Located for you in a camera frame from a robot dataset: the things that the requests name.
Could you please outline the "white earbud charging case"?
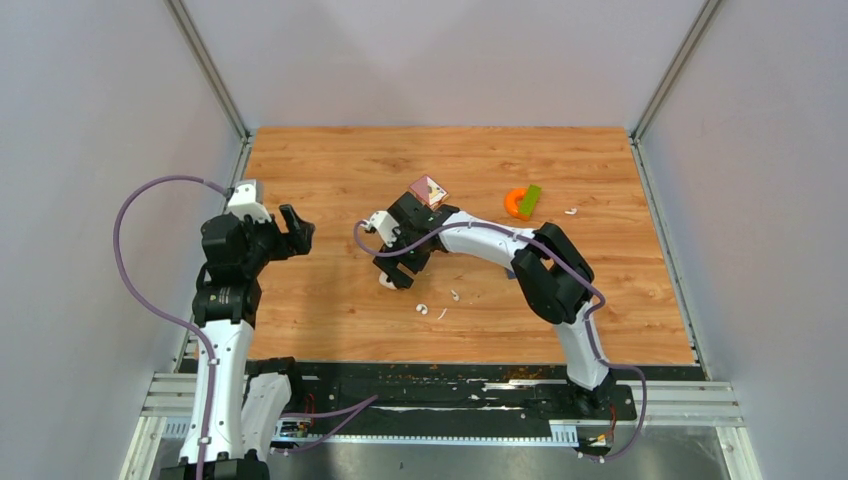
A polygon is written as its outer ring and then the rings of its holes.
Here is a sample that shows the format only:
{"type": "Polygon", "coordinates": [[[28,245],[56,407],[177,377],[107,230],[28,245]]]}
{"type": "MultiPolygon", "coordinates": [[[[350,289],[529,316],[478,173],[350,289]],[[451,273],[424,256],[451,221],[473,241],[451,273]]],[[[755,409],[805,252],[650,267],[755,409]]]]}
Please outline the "white earbud charging case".
{"type": "Polygon", "coordinates": [[[385,288],[387,288],[387,289],[390,289],[390,290],[396,290],[396,289],[397,289],[397,287],[396,287],[396,285],[393,283],[393,281],[392,281],[392,280],[388,277],[388,275],[387,275],[386,273],[384,273],[384,272],[382,272],[382,273],[379,275],[379,277],[378,277],[378,281],[379,281],[379,283],[380,283],[380,285],[381,285],[381,286],[383,286],[383,287],[385,287],[385,288]]]}

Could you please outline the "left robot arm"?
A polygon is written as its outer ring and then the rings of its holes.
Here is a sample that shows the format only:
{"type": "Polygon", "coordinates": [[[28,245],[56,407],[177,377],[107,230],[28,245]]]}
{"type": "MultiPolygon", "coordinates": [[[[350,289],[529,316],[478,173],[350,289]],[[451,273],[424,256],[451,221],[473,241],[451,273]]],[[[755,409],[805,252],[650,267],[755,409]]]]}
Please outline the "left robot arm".
{"type": "Polygon", "coordinates": [[[315,227],[289,204],[285,222],[255,213],[216,216],[201,227],[205,262],[192,303],[199,353],[191,421],[176,465],[163,479],[267,479],[280,414],[298,411],[306,386],[291,357],[250,364],[262,294],[272,261],[306,255],[315,227]]]}

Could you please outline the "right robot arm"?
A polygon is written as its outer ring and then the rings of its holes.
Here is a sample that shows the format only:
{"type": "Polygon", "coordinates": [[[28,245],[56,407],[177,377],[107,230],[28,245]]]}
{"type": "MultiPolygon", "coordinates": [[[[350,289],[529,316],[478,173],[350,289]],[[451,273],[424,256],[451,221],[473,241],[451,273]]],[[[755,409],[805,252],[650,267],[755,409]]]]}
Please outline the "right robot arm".
{"type": "Polygon", "coordinates": [[[510,272],[529,308],[554,326],[567,378],[575,385],[575,411],[592,418],[609,407],[613,379],[593,320],[592,300],[600,295],[594,272],[559,226],[510,227],[452,205],[432,209],[405,193],[354,231],[380,237],[381,248],[371,254],[381,284],[391,289],[411,288],[435,251],[469,255],[510,272]]]}

